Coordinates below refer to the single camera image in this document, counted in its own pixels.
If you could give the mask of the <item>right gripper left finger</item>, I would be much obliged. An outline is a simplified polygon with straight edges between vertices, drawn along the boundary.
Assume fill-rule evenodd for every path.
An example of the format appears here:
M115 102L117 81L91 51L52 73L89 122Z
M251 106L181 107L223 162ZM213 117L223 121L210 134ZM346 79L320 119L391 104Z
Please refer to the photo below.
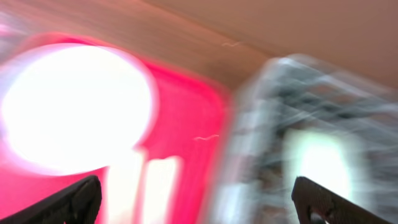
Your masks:
M101 201L101 182L90 175L3 218L1 224L94 224Z

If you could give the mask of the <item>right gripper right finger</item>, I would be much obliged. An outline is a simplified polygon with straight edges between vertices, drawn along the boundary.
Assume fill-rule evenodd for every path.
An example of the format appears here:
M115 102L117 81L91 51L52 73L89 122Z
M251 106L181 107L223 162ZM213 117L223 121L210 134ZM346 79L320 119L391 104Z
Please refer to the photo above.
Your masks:
M297 177L292 201L300 224L313 223L312 215L329 224L389 224L306 177Z

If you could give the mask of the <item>white plastic spoon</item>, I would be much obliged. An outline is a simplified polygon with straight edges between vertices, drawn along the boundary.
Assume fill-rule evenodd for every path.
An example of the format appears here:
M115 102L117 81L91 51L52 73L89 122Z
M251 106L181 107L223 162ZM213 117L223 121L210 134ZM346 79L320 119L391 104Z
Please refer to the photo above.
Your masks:
M106 175L107 223L130 224L145 154L126 151L113 161Z

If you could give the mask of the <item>white plastic fork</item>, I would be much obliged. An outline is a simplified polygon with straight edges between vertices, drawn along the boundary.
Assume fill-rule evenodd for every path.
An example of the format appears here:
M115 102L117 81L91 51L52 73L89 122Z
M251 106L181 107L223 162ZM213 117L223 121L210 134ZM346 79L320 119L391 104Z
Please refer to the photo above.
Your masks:
M180 158L171 156L147 163L144 178L142 224L166 224L180 172Z

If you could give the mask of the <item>light blue plate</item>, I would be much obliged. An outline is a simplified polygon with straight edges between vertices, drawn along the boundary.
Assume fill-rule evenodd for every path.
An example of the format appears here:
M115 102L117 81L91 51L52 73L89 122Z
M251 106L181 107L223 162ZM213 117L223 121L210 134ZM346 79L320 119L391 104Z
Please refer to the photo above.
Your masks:
M23 169L72 175L110 165L157 113L149 69L112 47L50 44L1 67L1 134Z

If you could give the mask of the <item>green bowl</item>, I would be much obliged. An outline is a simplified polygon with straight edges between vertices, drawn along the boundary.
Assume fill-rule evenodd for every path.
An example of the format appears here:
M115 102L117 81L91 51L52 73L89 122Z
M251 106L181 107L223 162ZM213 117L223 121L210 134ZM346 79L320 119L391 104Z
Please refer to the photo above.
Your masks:
M349 133L293 129L282 141L284 187L291 193L297 177L306 177L355 203L363 203L368 179L358 138Z

